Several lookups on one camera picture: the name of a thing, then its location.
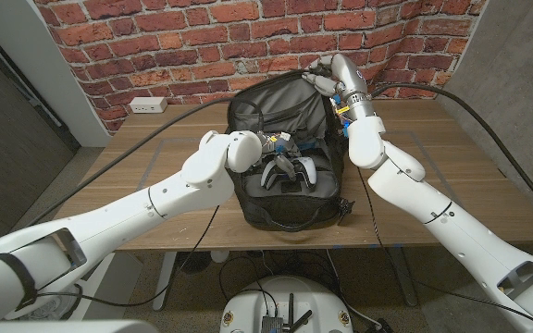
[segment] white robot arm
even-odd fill
[[[43,306],[120,245],[184,212],[226,202],[233,182],[226,167],[243,172],[260,158],[250,131],[210,131],[182,170],[157,184],[78,216],[25,228],[0,238],[0,319]]]
[[[319,73],[304,77],[328,95],[338,93],[349,106],[349,157],[358,167],[375,169],[368,183],[382,199],[421,221],[438,241],[472,274],[496,303],[533,317],[533,255],[501,240],[466,210],[425,182],[425,169],[411,155],[381,140],[381,119],[357,67],[344,55],[324,57],[310,65]],[[533,321],[510,311],[503,315],[519,330]]]

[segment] black cable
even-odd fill
[[[191,259],[192,253],[194,253],[194,250],[196,250],[196,248],[199,246],[199,244],[201,243],[201,241],[205,237],[207,231],[209,231],[209,227],[211,227],[211,223],[213,223],[213,219],[215,218],[215,215],[217,214],[217,210],[219,210],[219,206],[217,206],[215,208],[215,212],[213,212],[213,215],[211,216],[211,219],[209,220],[209,223],[207,224],[207,228],[205,228],[205,231],[203,231],[203,235],[201,235],[201,238],[196,242],[196,244],[194,244],[194,247],[192,248],[191,252],[189,253],[189,255],[186,256],[186,259],[184,259],[184,262],[182,263],[182,265],[180,265],[178,270],[174,273],[174,277],[172,279],[176,278],[178,273],[188,263],[189,259]],[[92,297],[92,296],[82,295],[80,293],[78,294],[78,293],[73,293],[73,292],[44,292],[44,293],[36,295],[36,297],[41,297],[41,296],[74,296],[74,297],[78,298],[77,302],[80,299],[86,299],[86,300],[90,300],[90,301],[93,301],[93,302],[99,302],[99,303],[110,305],[110,306],[133,307],[133,306],[144,305],[144,304],[147,304],[147,303],[153,301],[159,295],[161,295],[164,291],[166,291],[167,287],[169,287],[169,284],[167,286],[165,286],[161,291],[159,291],[154,297],[152,297],[152,298],[150,298],[150,299],[148,299],[146,301],[136,302],[136,303],[109,302],[109,301],[101,300],[99,298],[95,298],[95,297]]]
[[[244,260],[247,260],[250,262],[250,264],[252,264],[253,268],[254,268],[254,275],[256,276],[256,284],[258,285],[258,288],[260,290],[263,291],[263,298],[265,299],[265,307],[266,307],[266,315],[269,314],[269,311],[268,311],[268,303],[267,303],[267,296],[265,295],[266,291],[263,289],[263,286],[260,284],[260,281],[258,281],[260,279],[260,276],[258,275],[258,268],[256,268],[256,264],[254,263],[254,261],[252,261],[252,259],[248,258],[248,257],[245,257],[245,256],[239,256],[239,257],[235,257],[235,258],[231,258],[229,259],[228,261],[226,261],[223,266],[221,266],[221,268],[219,268],[219,275],[218,275],[218,281],[219,281],[219,288],[221,289],[221,293],[223,294],[223,297],[226,299],[226,302],[229,302],[229,300],[231,300],[231,298],[228,298],[228,295],[226,294],[226,291],[225,289],[223,288],[223,281],[222,281],[222,274],[223,274],[223,269],[231,262],[234,262],[236,260],[240,260],[240,259],[244,259]],[[277,316],[277,313],[279,312],[278,308],[277,308],[277,303],[275,302],[275,316]]]
[[[173,117],[166,124],[160,126],[156,130],[154,130],[151,134],[149,134],[148,136],[143,138],[141,141],[135,143],[135,145],[133,145],[131,148],[129,148],[127,151],[125,151],[125,153],[123,153],[119,157],[115,158],[114,161],[108,163],[103,168],[98,170],[91,177],[89,177],[88,179],[83,181],[80,185],[78,185],[73,191],[69,192],[63,198],[59,199],[57,202],[53,203],[50,207],[45,209],[42,213],[40,213],[38,216],[36,216],[28,225],[26,225],[25,228],[33,226],[36,223],[38,223],[38,221],[41,220],[44,216],[46,216],[47,214],[51,213],[53,210],[55,210],[55,208],[57,208],[58,206],[63,204],[65,201],[67,201],[69,198],[71,198],[77,192],[81,191],[83,188],[88,186],[91,182],[96,180],[98,177],[102,176],[111,167],[115,166],[120,161],[125,159],[127,156],[132,154],[134,151],[136,151],[137,149],[141,148],[141,146],[143,146],[144,144],[146,144],[147,142],[152,140],[157,134],[161,133],[162,131],[164,131],[168,127],[174,125],[175,123],[183,120],[184,118],[186,118],[186,117],[188,117],[188,116],[190,116],[190,115],[192,115],[192,114],[194,114],[194,113],[196,113],[196,112],[198,112],[200,110],[203,110],[204,108],[206,108],[206,107],[208,107],[210,105],[214,105],[214,104],[221,103],[221,102],[227,102],[227,101],[230,101],[230,102],[242,102],[242,103],[246,103],[248,105],[251,105],[256,110],[256,112],[258,113],[258,124],[259,124],[258,129],[259,130],[263,129],[263,128],[261,128],[261,126],[264,127],[264,125],[261,125],[261,124],[264,124],[265,121],[264,121],[264,115],[263,115],[263,112],[262,112],[261,108],[258,105],[256,105],[255,103],[253,103],[251,101],[248,101],[248,100],[245,100],[243,98],[239,98],[239,97],[223,97],[223,98],[217,98],[216,100],[213,100],[211,102],[207,102],[207,103],[205,103],[203,105],[198,105],[198,106],[196,106],[196,107],[184,112],[183,114],[181,114],[179,116]]]
[[[233,295],[233,297],[235,297],[237,295],[240,295],[241,293],[246,292],[246,291],[258,291],[258,292],[262,292],[263,296],[264,296],[264,294],[268,295],[268,297],[270,297],[271,301],[273,301],[273,304],[275,304],[275,317],[277,317],[279,315],[279,308],[277,307],[277,302],[275,301],[275,298],[273,297],[273,295],[270,294],[270,292],[268,292],[266,290],[248,288],[248,289],[240,290],[240,291],[236,292],[236,294]]]
[[[421,281],[415,279],[414,277],[411,277],[409,274],[404,273],[400,268],[398,268],[398,266],[396,264],[394,264],[394,261],[392,260],[392,258],[390,256],[390,253],[388,252],[388,249],[386,249],[384,244],[381,242],[381,237],[379,236],[379,232],[378,232],[378,223],[376,222],[376,216],[374,214],[374,206],[371,203],[371,198],[369,197],[369,191],[367,190],[366,182],[364,181],[363,176],[361,175],[361,169],[359,169],[359,167],[357,168],[357,172],[359,172],[359,178],[361,179],[361,183],[363,184],[363,188],[366,190],[367,200],[369,201],[369,209],[371,210],[371,219],[372,219],[373,224],[374,224],[374,231],[376,231],[376,237],[378,238],[379,246],[381,247],[381,249],[386,254],[386,257],[388,258],[388,261],[390,262],[391,266],[394,268],[394,270],[396,272],[398,272],[401,275],[409,278],[411,281],[413,281],[413,282],[415,282],[415,283],[417,283],[417,284],[419,284],[419,285],[421,285],[423,287],[429,288],[431,290],[442,292],[442,293],[445,293],[445,294],[448,294],[448,295],[452,295],[452,296],[455,296],[455,297],[460,297],[460,298],[463,298],[463,299],[466,299],[466,300],[470,300],[470,301],[482,302],[482,303],[485,303],[485,304],[497,306],[499,308],[502,308],[503,310],[510,311],[510,312],[512,312],[512,313],[514,313],[516,315],[521,315],[524,318],[527,318],[527,319],[533,321],[533,316],[524,314],[524,313],[522,313],[520,311],[517,311],[515,309],[512,309],[512,308],[510,308],[508,306],[505,306],[505,305],[502,305],[502,304],[499,304],[499,303],[496,303],[496,302],[482,300],[482,299],[478,299],[476,297],[466,296],[466,295],[462,295],[462,294],[459,294],[459,293],[456,293],[456,292],[452,292],[452,291],[448,291],[448,290],[442,290],[442,289],[439,289],[437,287],[430,286],[430,285],[428,285],[425,282],[421,282]]]
[[[509,163],[511,163],[511,165],[514,166],[515,171],[517,171],[519,176],[524,180],[526,185],[533,192],[533,181],[527,176],[526,172],[524,171],[524,169],[521,166],[519,166],[517,161],[515,161],[515,158],[511,155],[509,150],[505,147],[505,145],[503,144],[501,139],[499,139],[499,137],[497,136],[497,133],[495,133],[494,130],[492,130],[492,128],[489,126],[489,124],[487,124],[487,122],[482,117],[480,117],[478,115],[478,113],[470,105],[468,105],[466,102],[464,102],[460,97],[454,95],[451,92],[446,92],[446,91],[444,91],[443,89],[440,89],[440,88],[426,86],[426,85],[422,85],[422,84],[415,84],[415,83],[393,83],[393,84],[389,84],[389,85],[377,88],[376,90],[374,90],[371,93],[371,96],[372,96],[372,98],[375,98],[375,97],[379,96],[381,93],[385,92],[389,88],[401,88],[401,87],[414,88],[414,89],[420,89],[420,90],[424,90],[424,91],[438,93],[440,95],[444,95],[444,96],[452,99],[458,105],[463,107],[464,110],[466,110],[470,114],[470,116],[472,116],[474,119],[477,120],[477,122],[480,124],[480,126],[489,134],[489,136],[495,141],[495,143],[497,143],[497,146],[499,146],[499,149],[501,149],[501,151],[503,152],[505,157],[507,157],[507,160],[509,161]]]

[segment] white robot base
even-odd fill
[[[263,318],[267,315],[267,306],[269,315],[275,316],[275,304],[270,296],[264,295],[265,304],[263,293],[256,291],[259,290],[259,286],[255,282],[228,302],[221,317],[219,332],[283,332],[283,329],[277,328],[278,324],[284,325],[285,331],[288,331],[292,316],[291,326],[297,323],[297,328],[294,330],[297,333],[353,333],[351,317],[346,306],[337,295],[322,285],[296,276],[265,277],[259,282],[263,290],[275,299],[278,308],[277,317],[280,319]],[[306,314],[309,315],[307,320],[303,318]]]

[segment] red brick wall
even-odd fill
[[[109,132],[135,96],[199,104],[343,53],[367,82],[442,86],[485,0],[34,0]],[[410,89],[389,98],[430,98]]]

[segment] white game controller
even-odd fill
[[[289,160],[293,164],[293,170],[296,174],[301,174],[304,176],[305,185],[308,189],[314,188],[316,186],[316,166],[311,157],[293,157]],[[265,171],[263,171],[263,176],[260,179],[260,185],[269,190],[275,180],[279,176],[288,176],[287,172],[281,170],[275,161],[270,161],[266,164]]]

